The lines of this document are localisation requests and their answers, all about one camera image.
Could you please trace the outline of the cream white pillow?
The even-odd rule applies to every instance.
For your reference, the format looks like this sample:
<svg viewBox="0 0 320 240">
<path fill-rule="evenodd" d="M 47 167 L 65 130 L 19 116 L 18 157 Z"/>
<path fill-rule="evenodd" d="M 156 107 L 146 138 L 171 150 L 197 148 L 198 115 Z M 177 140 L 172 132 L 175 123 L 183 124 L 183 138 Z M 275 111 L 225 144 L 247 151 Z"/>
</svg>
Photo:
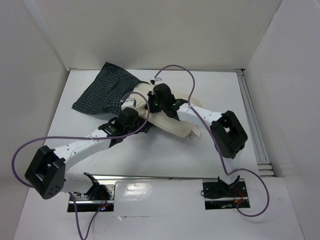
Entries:
<svg viewBox="0 0 320 240">
<path fill-rule="evenodd" d="M 153 89 L 153 86 L 147 83 L 139 83 L 134 89 L 134 92 L 138 92 L 142 94 L 147 100 L 148 100 L 148 92 Z M 188 95 L 184 93 L 179 93 L 177 91 L 173 91 L 173 95 L 177 99 L 185 99 L 187 100 Z M 130 98 L 135 98 L 136 100 L 136 108 L 135 110 L 138 112 L 138 115 L 141 118 L 147 117 L 147 109 L 146 107 L 146 101 L 137 94 L 131 94 L 129 96 Z M 191 104 L 202 107 L 199 100 L 196 98 L 191 97 L 190 99 Z M 186 122 L 186 121 L 178 121 L 173 118 L 169 118 L 163 111 L 157 112 L 157 113 L 150 113 L 148 121 L 155 125 L 156 127 L 159 127 L 160 129 L 171 133 L 173 135 L 176 135 L 181 138 L 185 138 L 189 136 L 189 133 L 192 129 L 192 127 L 196 126 L 194 123 Z"/>
</svg>

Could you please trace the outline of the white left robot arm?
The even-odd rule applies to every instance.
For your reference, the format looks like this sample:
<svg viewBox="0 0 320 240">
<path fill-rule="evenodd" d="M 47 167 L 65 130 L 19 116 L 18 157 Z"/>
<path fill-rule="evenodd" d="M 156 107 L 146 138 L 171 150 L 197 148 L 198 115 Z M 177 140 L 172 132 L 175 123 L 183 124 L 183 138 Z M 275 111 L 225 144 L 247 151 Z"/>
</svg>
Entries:
<svg viewBox="0 0 320 240">
<path fill-rule="evenodd" d="M 126 108 L 118 117 L 102 124 L 88 136 L 57 148 L 47 145 L 37 150 L 25 178 L 44 200 L 59 192 L 72 192 L 86 199 L 97 198 L 106 188 L 88 172 L 69 173 L 69 169 L 80 161 L 106 150 L 123 141 L 123 136 L 136 131 L 144 123 L 136 110 Z"/>
</svg>

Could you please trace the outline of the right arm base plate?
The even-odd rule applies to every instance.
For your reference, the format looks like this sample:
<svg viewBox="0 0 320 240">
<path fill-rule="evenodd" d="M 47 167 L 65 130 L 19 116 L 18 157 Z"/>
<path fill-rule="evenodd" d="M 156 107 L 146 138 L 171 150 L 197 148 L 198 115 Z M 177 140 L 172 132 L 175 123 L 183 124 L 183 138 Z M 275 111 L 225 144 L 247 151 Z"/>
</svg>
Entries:
<svg viewBox="0 0 320 240">
<path fill-rule="evenodd" d="M 204 179 L 200 195 L 204 198 L 205 210 L 227 210 L 250 208 L 250 200 L 244 179 L 240 179 L 231 190 L 223 190 L 217 179 Z"/>
</svg>

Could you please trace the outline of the dark plaid pillowcase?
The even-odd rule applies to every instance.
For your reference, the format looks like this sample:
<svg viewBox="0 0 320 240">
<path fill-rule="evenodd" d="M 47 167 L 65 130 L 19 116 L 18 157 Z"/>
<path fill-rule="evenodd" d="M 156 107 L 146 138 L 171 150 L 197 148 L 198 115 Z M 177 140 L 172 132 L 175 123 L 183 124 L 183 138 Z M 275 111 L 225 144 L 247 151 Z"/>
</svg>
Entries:
<svg viewBox="0 0 320 240">
<path fill-rule="evenodd" d="M 119 116 L 121 114 L 121 99 L 134 91 L 138 85 L 148 85 L 147 82 L 125 69 L 106 62 L 94 81 L 73 103 L 72 109 L 86 115 L 104 113 Z"/>
</svg>

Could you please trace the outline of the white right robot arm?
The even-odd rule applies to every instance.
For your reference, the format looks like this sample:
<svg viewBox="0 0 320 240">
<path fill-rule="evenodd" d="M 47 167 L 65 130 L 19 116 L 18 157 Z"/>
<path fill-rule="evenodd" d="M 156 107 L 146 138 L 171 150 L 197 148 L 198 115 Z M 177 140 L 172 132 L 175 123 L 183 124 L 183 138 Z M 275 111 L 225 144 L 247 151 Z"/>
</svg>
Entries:
<svg viewBox="0 0 320 240">
<path fill-rule="evenodd" d="M 223 196 L 230 196 L 240 180 L 240 156 L 248 140 L 235 113 L 210 111 L 191 104 L 188 99 L 176 98 L 165 83 L 155 85 L 147 96 L 152 113 L 163 112 L 171 119 L 205 127 L 222 164 L 218 190 Z"/>
</svg>

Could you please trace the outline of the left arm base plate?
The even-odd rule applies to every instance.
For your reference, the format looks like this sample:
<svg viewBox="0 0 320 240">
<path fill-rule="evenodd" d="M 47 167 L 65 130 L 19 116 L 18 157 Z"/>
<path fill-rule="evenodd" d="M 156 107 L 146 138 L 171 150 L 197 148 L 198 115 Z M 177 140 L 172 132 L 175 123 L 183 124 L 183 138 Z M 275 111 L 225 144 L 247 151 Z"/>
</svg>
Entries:
<svg viewBox="0 0 320 240">
<path fill-rule="evenodd" d="M 72 196 L 79 213 L 93 213 L 98 209 L 100 212 L 113 212 L 115 191 L 116 183 L 105 181 L 100 183 L 97 190 L 90 194 L 73 192 Z"/>
</svg>

